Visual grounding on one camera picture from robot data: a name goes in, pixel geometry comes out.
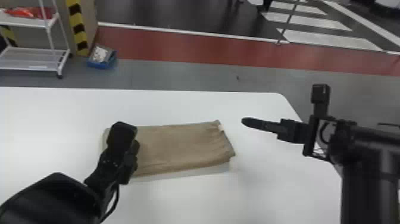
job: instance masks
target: beige towel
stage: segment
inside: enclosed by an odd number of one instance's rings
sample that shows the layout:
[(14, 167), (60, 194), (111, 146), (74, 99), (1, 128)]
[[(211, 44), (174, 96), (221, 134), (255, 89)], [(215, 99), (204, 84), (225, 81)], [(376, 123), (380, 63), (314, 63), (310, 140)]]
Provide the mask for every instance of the beige towel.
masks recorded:
[(227, 163), (235, 156), (218, 120), (137, 128), (139, 167), (133, 176), (215, 166)]

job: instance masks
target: concrete floor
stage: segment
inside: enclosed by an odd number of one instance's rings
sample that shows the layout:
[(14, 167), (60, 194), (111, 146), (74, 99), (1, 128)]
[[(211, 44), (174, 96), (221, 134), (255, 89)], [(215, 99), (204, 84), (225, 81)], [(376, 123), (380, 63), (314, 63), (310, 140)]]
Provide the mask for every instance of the concrete floor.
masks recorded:
[(139, 60), (118, 60), (111, 70), (96, 70), (86, 67), (84, 58), (70, 60), (64, 77), (2, 70), (0, 86), (278, 92), (302, 120), (308, 120), (311, 86), (326, 83), (332, 87), (331, 115), (368, 127), (378, 122), (400, 123), (398, 77)]

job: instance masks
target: table surface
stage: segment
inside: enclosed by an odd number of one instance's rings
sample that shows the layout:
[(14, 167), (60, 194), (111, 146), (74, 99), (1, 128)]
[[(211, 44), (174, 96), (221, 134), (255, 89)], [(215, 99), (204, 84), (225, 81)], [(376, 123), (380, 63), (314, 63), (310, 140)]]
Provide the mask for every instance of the table surface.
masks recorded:
[(218, 119), (236, 151), (229, 164), (132, 179), (105, 223), (339, 223), (334, 168), (240, 123), (246, 116), (299, 120), (280, 94), (0, 88), (0, 105), (0, 203), (53, 172), (82, 181), (116, 121)]

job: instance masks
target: metal pole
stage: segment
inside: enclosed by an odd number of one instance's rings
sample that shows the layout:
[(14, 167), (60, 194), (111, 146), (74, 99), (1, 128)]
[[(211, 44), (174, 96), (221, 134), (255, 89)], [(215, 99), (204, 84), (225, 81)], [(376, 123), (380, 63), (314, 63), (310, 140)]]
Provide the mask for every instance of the metal pole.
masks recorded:
[(7, 46), (11, 46), (10, 42), (8, 41), (8, 39), (5, 37), (5, 34), (2, 33), (3, 39), (5, 41), (5, 43), (7, 44)]
[(60, 26), (61, 26), (61, 31), (62, 31), (62, 35), (64, 36), (64, 40), (65, 40), (65, 44), (67, 45), (67, 49), (70, 49), (70, 44), (68, 43), (68, 39), (67, 39), (67, 35), (65, 34), (65, 29), (63, 26), (63, 21), (61, 20), (60, 17), (60, 12), (58, 12), (58, 5), (55, 2), (55, 0), (53, 0), (53, 5), (55, 7), (55, 11), (58, 13), (58, 21), (60, 22)]
[(296, 11), (296, 8), (297, 8), (297, 5), (299, 4), (299, 2), (300, 2), (300, 0), (296, 0), (295, 5), (294, 5), (293, 8), (292, 8), (292, 12), (290, 12), (289, 17), (287, 18), (287, 21), (286, 21), (286, 23), (285, 23), (285, 27), (283, 28), (282, 32), (280, 33), (280, 37), (279, 37), (278, 41), (276, 42), (276, 44), (279, 45), (280, 42), (281, 42), (281, 40), (284, 38), (283, 35), (285, 34), (286, 29), (288, 29), (290, 20), (292, 19), (292, 16), (293, 16), (293, 14), (294, 14), (295, 11)]
[(44, 19), (44, 22), (45, 22), (45, 28), (46, 28), (47, 37), (48, 37), (49, 42), (50, 42), (50, 48), (52, 49), (52, 52), (53, 52), (54, 66), (55, 66), (55, 68), (57, 70), (57, 74), (60, 76), (61, 72), (58, 69), (58, 60), (57, 60), (57, 56), (55, 54), (53, 38), (51, 37), (51, 28), (49, 27), (49, 24), (47, 22), (47, 16), (46, 16), (45, 6), (43, 4), (43, 0), (39, 0), (39, 3), (40, 3), (40, 8), (41, 8), (42, 14), (43, 14), (43, 19)]

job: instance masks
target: black and yellow striped pillar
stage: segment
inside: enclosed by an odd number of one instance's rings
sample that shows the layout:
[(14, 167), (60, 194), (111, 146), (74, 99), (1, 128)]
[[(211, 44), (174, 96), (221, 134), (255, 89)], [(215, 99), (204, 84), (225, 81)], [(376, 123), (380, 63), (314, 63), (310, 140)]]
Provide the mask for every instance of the black and yellow striped pillar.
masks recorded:
[(1, 35), (5, 37), (11, 46), (17, 46), (17, 41), (15, 39), (14, 32), (10, 29), (9, 26), (1, 26)]
[(85, 32), (85, 22), (83, 21), (80, 0), (65, 0), (70, 13), (70, 25), (74, 35), (77, 48), (77, 55), (88, 56), (89, 45)]

